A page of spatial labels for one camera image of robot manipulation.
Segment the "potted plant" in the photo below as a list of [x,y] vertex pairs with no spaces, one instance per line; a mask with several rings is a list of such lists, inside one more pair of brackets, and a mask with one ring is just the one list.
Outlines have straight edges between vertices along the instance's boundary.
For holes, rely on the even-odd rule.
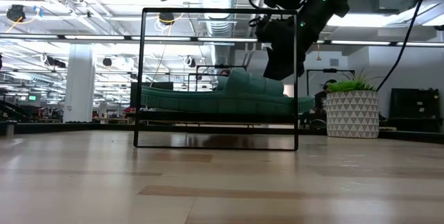
[[329,137],[377,138],[379,108],[376,89],[361,73],[328,85],[327,134]]

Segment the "fluorescent light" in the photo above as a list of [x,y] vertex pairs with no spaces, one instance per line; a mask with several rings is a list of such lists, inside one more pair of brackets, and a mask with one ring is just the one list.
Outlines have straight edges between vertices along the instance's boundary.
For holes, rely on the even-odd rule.
[[8,64],[3,62],[3,67],[7,67],[7,68],[13,68],[13,69],[18,69],[19,67],[13,65],[13,64]]
[[61,98],[41,98],[42,101],[62,101]]
[[40,35],[40,34],[0,34],[0,38],[18,38],[18,39],[57,39],[57,35]]
[[1,71],[3,71],[3,72],[14,72],[14,71],[16,71],[16,72],[21,72],[21,73],[53,73],[53,71],[50,71],[50,70],[29,70],[29,69],[2,69]]
[[[396,46],[402,46],[402,42],[398,42]],[[444,43],[426,43],[426,42],[407,42],[406,46],[410,47],[444,47]]]
[[430,20],[423,24],[423,26],[442,26],[444,25],[444,14],[437,16],[436,18]]
[[388,45],[390,44],[390,42],[384,42],[384,41],[347,41],[347,40],[332,40],[332,44],[388,46]]
[[39,87],[32,87],[31,89],[35,89],[35,90],[40,90],[40,91],[42,91],[42,92],[46,92],[48,89],[45,89],[45,88],[39,88]]
[[23,92],[17,92],[17,93],[9,92],[9,93],[6,93],[6,95],[8,95],[8,96],[28,96],[28,93],[23,93]]
[[66,35],[68,40],[124,40],[124,36],[102,36],[102,35]]
[[[436,4],[436,3],[431,3],[429,5],[424,5],[424,4],[421,5],[421,7],[418,11],[418,16],[421,16],[421,14],[427,12],[428,10],[431,10],[432,8],[434,8],[437,5],[438,4]],[[387,25],[408,23],[413,18],[413,14],[415,13],[415,10],[416,10],[416,7],[412,8],[410,10],[401,12],[399,15],[392,17],[390,22],[387,22]]]
[[28,74],[23,74],[19,72],[10,72],[11,76],[18,79],[24,79],[24,80],[32,80],[33,77],[29,76]]
[[393,20],[394,15],[378,15],[363,13],[348,13],[344,17],[333,15],[328,21],[328,26],[351,27],[383,27]]
[[[140,40],[140,37],[132,36],[132,40]],[[149,36],[145,37],[145,40],[148,41],[191,41],[190,37],[162,37],[162,36]]]
[[242,37],[198,37],[198,41],[204,42],[246,42],[257,43],[255,38],[242,38]]

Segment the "wooden floor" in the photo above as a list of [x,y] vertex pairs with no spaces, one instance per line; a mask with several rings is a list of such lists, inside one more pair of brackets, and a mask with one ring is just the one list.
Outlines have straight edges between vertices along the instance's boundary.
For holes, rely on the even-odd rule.
[[0,223],[443,224],[444,146],[307,136],[296,153],[161,150],[134,149],[131,132],[20,135],[0,139]]

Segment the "white pillar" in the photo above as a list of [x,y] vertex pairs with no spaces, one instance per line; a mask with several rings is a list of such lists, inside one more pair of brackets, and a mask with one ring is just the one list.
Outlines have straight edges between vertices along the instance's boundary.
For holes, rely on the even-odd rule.
[[108,104],[106,102],[102,102],[99,104],[99,117],[104,117]]
[[92,120],[96,56],[91,44],[71,44],[63,122]]

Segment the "black metal frame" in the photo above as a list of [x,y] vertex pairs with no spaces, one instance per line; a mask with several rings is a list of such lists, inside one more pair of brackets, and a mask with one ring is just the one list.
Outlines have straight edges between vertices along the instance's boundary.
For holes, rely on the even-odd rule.
[[[147,13],[166,13],[166,12],[171,12],[171,13],[230,13],[230,14],[254,14],[254,15],[269,15],[269,14],[275,14],[275,15],[290,15],[293,16],[294,19],[294,27],[295,27],[295,35],[294,35],[294,47],[293,47],[293,54],[294,54],[294,74],[295,74],[295,78],[294,78],[294,108],[295,108],[295,114],[293,117],[289,117],[288,121],[286,123],[289,123],[291,125],[293,125],[293,141],[294,141],[294,148],[293,149],[279,149],[279,150],[298,150],[299,148],[299,138],[298,138],[298,113],[297,113],[297,109],[298,109],[298,77],[296,76],[296,71],[297,71],[297,62],[296,62],[296,58],[297,58],[297,39],[296,39],[296,25],[297,25],[297,14],[298,12],[295,10],[269,10],[269,9],[235,9],[235,8],[229,8],[229,9],[218,9],[218,8],[144,8],[142,10],[142,23],[141,23],[141,30],[140,30],[140,47],[139,47],[139,69],[138,69],[138,76],[137,76],[137,98],[136,98],[136,114],[135,114],[135,126],[134,126],[134,139],[133,139],[133,146],[136,148],[198,148],[198,147],[190,147],[190,146],[185,146],[185,147],[175,147],[175,146],[140,146],[139,145],[139,131],[141,129],[143,130],[147,130],[147,131],[154,131],[151,128],[143,128],[140,125],[140,121],[142,119],[144,120],[151,120],[151,121],[159,121],[162,120],[162,117],[166,117],[167,119],[174,119],[175,122],[180,122],[179,119],[175,119],[174,117],[178,117],[179,115],[182,117],[192,117],[194,119],[197,120],[197,122],[199,122],[199,117],[197,117],[199,114],[192,114],[192,113],[180,113],[178,114],[177,112],[163,112],[162,113],[162,117],[160,117],[160,115],[156,115],[156,114],[152,114],[150,112],[140,112],[140,105],[141,105],[141,95],[142,95],[142,73],[143,73],[143,68],[144,68],[144,46],[145,46],[145,30],[146,30],[146,14]],[[224,119],[223,123],[226,124],[233,124],[236,123],[236,121],[233,121],[233,115],[230,114],[229,116],[224,116],[223,114],[215,114],[215,116],[213,116],[213,119],[216,119],[216,122],[221,122],[221,119]],[[244,123],[246,124],[250,124],[251,123],[256,123],[258,117],[260,118],[264,118],[265,116],[257,116],[257,115],[236,115],[235,119],[237,120],[237,124],[239,124],[239,118],[244,119]],[[262,123],[283,123],[282,120],[279,121],[265,121]],[[176,127],[176,126],[171,126],[170,128],[168,128],[169,130],[171,130],[171,132],[184,132],[188,129],[189,127]],[[225,128],[225,127],[215,127],[218,130],[223,129],[226,130],[225,134],[233,134],[233,135],[242,135],[245,133],[242,133],[242,131],[239,131],[240,128]],[[190,130],[195,130],[196,127],[190,127]],[[264,134],[264,131],[261,131],[261,128],[251,128],[251,133],[250,134]],[[232,148],[226,148],[226,147],[208,147],[208,149],[233,149],[233,150],[239,150],[239,148],[236,147],[232,147]],[[242,148],[243,150],[263,150],[261,149],[257,149],[257,148]]]
[[338,73],[340,72],[350,72],[351,74],[355,74],[354,70],[338,70],[338,69],[308,69],[305,71],[306,83],[307,83],[307,95],[310,95],[310,86],[309,86],[309,73],[310,71],[322,71],[323,73]]
[[224,64],[217,64],[217,65],[197,65],[196,66],[196,73],[194,74],[188,74],[188,90],[189,90],[189,78],[191,76],[196,76],[196,90],[197,90],[197,84],[198,84],[198,80],[197,77],[199,76],[226,76],[223,74],[204,74],[204,73],[199,73],[199,69],[202,67],[207,67],[207,68],[216,68],[216,69],[231,69],[231,68],[244,68],[245,70],[247,70],[247,66],[244,65],[224,65]]

